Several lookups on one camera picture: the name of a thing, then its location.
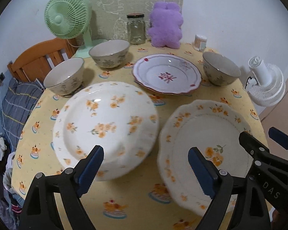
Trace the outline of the yellow patterned tablecloth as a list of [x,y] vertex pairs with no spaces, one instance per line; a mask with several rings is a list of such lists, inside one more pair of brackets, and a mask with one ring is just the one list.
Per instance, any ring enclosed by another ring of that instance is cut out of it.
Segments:
[[[85,85],[103,81],[123,81],[134,85],[132,64],[139,58],[154,54],[169,53],[185,58],[202,67],[202,54],[189,43],[179,49],[155,48],[150,43],[131,46],[126,63],[117,70],[102,71],[91,58],[85,60]],[[237,80],[229,86],[217,87],[204,81],[194,92],[171,96],[147,90],[163,124],[182,104],[195,99],[214,100],[226,103],[247,120],[252,132],[261,142],[266,136],[259,115],[242,83]],[[45,90],[28,118],[18,142],[12,172],[14,190],[25,198],[32,179],[38,172],[46,175],[58,174],[62,166],[52,148],[51,119],[55,110],[63,111],[65,97]],[[155,197],[153,189],[162,180],[156,164],[158,150],[153,149],[143,163],[129,174],[112,181],[95,182],[81,201],[97,229],[194,229],[200,222],[199,216],[181,208],[167,198]]]

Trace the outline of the white standing fan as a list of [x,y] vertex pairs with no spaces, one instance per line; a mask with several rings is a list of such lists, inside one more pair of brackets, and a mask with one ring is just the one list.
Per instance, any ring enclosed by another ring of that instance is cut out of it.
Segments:
[[259,56],[249,59],[248,66],[250,73],[244,88],[251,100],[261,107],[273,106],[281,101],[286,88],[281,69],[264,62]]

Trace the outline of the orange wooden chair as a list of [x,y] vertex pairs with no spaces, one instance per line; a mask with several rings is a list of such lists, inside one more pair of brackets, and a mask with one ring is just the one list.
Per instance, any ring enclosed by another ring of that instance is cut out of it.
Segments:
[[43,82],[51,71],[47,58],[50,58],[54,66],[57,66],[64,61],[63,51],[66,52],[68,58],[71,58],[76,53],[77,47],[75,39],[47,40],[25,50],[14,62],[10,62],[7,68],[12,77],[19,81],[39,80]]

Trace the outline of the green cartoon mat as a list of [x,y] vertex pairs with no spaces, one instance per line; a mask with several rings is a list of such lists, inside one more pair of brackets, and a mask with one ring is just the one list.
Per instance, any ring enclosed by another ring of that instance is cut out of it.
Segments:
[[128,39],[127,15],[144,14],[145,27],[150,26],[149,15],[156,2],[175,2],[180,8],[184,0],[90,0],[92,16],[91,38]]

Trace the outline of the beige door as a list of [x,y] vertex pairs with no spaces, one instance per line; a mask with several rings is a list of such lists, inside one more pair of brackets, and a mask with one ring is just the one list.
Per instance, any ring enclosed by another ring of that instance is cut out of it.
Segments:
[[276,105],[265,108],[260,113],[260,120],[266,135],[271,127],[278,128],[288,134],[288,78],[285,93]]

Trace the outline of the scalloped yellow flower plate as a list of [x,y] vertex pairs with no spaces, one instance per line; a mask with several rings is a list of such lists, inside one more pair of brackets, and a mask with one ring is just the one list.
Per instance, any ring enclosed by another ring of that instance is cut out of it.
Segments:
[[235,177],[247,175],[252,157],[239,144],[243,131],[251,131],[247,121],[224,103],[196,100],[174,111],[160,132],[158,167],[179,206],[203,216],[211,202],[188,162],[192,147],[217,169]]

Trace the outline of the large floral ceramic bowl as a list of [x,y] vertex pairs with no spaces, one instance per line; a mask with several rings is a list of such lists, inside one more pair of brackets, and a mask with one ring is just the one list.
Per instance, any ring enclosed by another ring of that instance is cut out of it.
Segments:
[[239,67],[219,53],[207,51],[203,53],[202,57],[203,70],[213,85],[230,85],[241,76]]

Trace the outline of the cotton swab container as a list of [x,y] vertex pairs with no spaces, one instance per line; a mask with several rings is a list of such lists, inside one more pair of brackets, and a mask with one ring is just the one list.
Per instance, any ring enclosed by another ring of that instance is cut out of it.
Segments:
[[204,35],[195,35],[193,48],[197,51],[203,52],[206,49],[207,37]]

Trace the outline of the beaded yellow flower plate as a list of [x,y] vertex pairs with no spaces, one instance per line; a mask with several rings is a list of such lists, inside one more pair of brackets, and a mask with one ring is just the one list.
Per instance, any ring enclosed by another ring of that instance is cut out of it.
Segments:
[[98,181],[121,177],[152,151],[159,116],[140,88],[119,81],[93,84],[72,96],[56,117],[53,148],[63,168],[74,168],[99,145]]

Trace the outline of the green desk fan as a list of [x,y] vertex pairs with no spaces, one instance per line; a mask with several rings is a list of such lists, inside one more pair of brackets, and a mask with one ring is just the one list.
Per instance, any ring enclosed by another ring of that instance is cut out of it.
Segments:
[[76,56],[89,58],[89,51],[105,39],[91,39],[90,0],[49,0],[44,11],[44,20],[49,31],[60,39],[83,37],[84,44],[76,50]]

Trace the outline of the red pattern white plate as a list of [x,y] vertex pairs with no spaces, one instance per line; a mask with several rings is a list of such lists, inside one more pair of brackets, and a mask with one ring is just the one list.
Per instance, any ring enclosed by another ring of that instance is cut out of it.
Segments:
[[192,62],[161,53],[140,58],[132,74],[140,85],[160,94],[189,94],[202,81],[199,69]]

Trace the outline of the glass jar black lid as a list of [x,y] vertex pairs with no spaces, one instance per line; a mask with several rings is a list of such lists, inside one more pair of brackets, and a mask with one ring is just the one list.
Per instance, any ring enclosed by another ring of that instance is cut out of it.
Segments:
[[133,13],[127,15],[127,34],[131,45],[144,44],[146,41],[144,14]]

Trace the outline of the purple plush toy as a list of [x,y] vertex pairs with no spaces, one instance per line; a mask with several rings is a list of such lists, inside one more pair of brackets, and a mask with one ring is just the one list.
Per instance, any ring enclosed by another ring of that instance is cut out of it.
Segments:
[[175,2],[156,2],[150,13],[148,35],[154,47],[178,49],[182,39],[183,16]]

